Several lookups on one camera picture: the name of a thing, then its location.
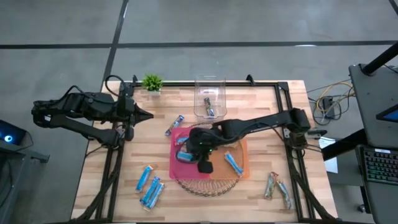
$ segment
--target black keyboard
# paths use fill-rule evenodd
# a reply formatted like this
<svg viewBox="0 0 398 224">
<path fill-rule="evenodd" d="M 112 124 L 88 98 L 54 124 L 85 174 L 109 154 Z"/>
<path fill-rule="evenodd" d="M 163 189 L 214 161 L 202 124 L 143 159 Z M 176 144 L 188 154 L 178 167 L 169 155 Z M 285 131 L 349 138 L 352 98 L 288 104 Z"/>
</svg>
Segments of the black keyboard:
<svg viewBox="0 0 398 224">
<path fill-rule="evenodd" d="M 362 150 L 366 178 L 373 182 L 398 185 L 398 154 L 375 149 Z"/>
</svg>

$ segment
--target pink tray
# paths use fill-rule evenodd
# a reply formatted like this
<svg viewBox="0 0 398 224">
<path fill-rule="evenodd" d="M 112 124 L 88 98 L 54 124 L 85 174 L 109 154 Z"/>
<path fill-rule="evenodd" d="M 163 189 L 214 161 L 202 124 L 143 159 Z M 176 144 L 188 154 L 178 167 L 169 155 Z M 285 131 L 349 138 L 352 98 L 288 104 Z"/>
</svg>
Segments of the pink tray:
<svg viewBox="0 0 398 224">
<path fill-rule="evenodd" d="M 175 140 L 180 137 L 188 137 L 192 128 L 174 128 L 171 135 L 170 143 L 170 169 L 169 176 L 171 179 L 210 179 L 210 174 L 199 173 L 197 164 L 186 164 L 175 158 L 175 153 L 180 146 L 175 145 Z"/>
</svg>

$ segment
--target clear plastic container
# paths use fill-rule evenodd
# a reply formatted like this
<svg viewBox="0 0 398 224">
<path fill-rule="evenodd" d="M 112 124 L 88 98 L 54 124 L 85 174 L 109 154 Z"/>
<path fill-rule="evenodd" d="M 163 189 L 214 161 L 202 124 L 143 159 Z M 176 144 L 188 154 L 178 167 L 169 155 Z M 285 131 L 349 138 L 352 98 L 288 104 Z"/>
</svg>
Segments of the clear plastic container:
<svg viewBox="0 0 398 224">
<path fill-rule="evenodd" d="M 225 78 L 196 76 L 194 113 L 198 118 L 219 120 L 224 118 L 226 112 Z"/>
</svg>

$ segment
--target wooden table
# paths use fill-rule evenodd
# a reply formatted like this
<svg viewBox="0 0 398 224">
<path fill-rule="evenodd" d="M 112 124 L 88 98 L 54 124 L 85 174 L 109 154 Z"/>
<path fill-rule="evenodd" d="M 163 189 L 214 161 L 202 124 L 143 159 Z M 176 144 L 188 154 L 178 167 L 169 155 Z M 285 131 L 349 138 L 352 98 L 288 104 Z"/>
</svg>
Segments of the wooden table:
<svg viewBox="0 0 398 224">
<path fill-rule="evenodd" d="M 313 126 L 304 82 L 288 83 L 293 107 L 304 109 Z M 118 92 L 119 82 L 109 82 L 109 87 Z M 294 209 L 285 210 L 282 196 L 277 189 L 273 200 L 264 200 L 267 177 L 271 171 L 279 174 L 279 179 L 284 181 L 293 199 L 284 145 L 275 132 L 262 131 L 245 137 L 251 173 L 249 180 L 239 181 L 224 195 L 200 197 L 184 191 L 169 178 L 170 140 L 164 136 L 165 130 L 180 114 L 185 117 L 182 127 L 197 122 L 193 114 L 194 87 L 163 87 L 160 96 L 150 96 L 146 90 L 138 88 L 134 93 L 134 99 L 139 107 L 154 114 L 154 119 L 137 124 L 134 139 L 125 144 L 114 222 L 297 221 Z M 228 113 L 225 119 L 251 119 L 278 112 L 275 91 L 269 87 L 226 87 L 226 100 Z M 111 127 L 110 124 L 101 125 L 97 122 L 94 126 L 101 129 Z M 88 152 L 98 146 L 97 142 L 91 142 Z M 81 215 L 98 193 L 105 157 L 106 149 L 100 149 L 86 158 L 72 218 Z M 337 217 L 322 154 L 307 150 L 304 160 L 311 191 L 326 210 Z M 151 212 L 142 209 L 139 203 L 144 193 L 135 193 L 137 181 L 145 166 L 149 164 L 155 168 L 153 173 L 165 183 L 165 189 Z M 301 191 L 300 198 L 303 212 L 307 214 L 305 197 Z"/>
</svg>

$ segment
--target concrete floor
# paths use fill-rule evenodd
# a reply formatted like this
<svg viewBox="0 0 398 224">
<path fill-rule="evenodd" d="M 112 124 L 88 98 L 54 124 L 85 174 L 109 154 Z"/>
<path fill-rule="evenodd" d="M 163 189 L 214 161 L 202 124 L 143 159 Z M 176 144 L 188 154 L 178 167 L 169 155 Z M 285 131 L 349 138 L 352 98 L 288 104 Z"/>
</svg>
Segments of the concrete floor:
<svg viewBox="0 0 398 224">
<path fill-rule="evenodd" d="M 121 5 L 122 0 L 0 0 L 0 45 L 111 43 Z M 397 22 L 387 0 L 130 0 L 120 43 L 394 40 Z M 387 48 L 119 49 L 112 74 L 127 80 L 147 72 L 166 80 L 190 80 L 198 73 L 243 80 L 251 74 L 256 80 L 305 80 L 311 90 L 348 79 L 349 65 L 369 62 Z M 30 131 L 34 150 L 51 154 L 48 164 L 32 162 L 12 223 L 69 219 L 87 141 L 37 127 L 30 109 L 34 100 L 59 98 L 74 84 L 98 91 L 108 55 L 109 49 L 0 50 L 0 119 Z M 345 90 L 339 86 L 330 93 Z M 362 128 L 355 99 L 341 120 L 324 128 L 332 138 Z M 359 188 L 332 185 L 332 191 L 340 218 L 369 218 L 356 211 Z"/>
</svg>

